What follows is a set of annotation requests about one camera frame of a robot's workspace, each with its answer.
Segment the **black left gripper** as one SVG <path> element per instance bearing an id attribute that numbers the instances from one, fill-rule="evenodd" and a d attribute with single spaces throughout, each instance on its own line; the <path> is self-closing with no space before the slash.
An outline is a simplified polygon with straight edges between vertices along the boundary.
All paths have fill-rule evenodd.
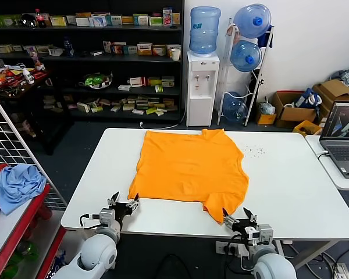
<path id="1" fill-rule="evenodd" d="M 132 215 L 133 212 L 139 207 L 140 205 L 139 193 L 137 193 L 134 199 L 130 200 L 128 203 L 116 202 L 118 197 L 119 197 L 119 191 L 114 193 L 108 199 L 108 206 L 113 206 L 113 210 L 115 213 L 115 220 L 118 223 L 122 224 L 123 219 L 126 216 Z"/>

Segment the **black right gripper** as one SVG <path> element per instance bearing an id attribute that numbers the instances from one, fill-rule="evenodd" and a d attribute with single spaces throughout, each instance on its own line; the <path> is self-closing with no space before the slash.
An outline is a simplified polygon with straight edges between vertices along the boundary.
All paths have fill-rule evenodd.
<path id="1" fill-rule="evenodd" d="M 232 229 L 241 235 L 242 243 L 246 245 L 256 245 L 260 238 L 260 231 L 258 230 L 257 215 L 252 211 L 243 207 L 246 219 L 237 219 L 230 216 L 225 208 L 222 208 L 223 223 L 227 228 Z"/>

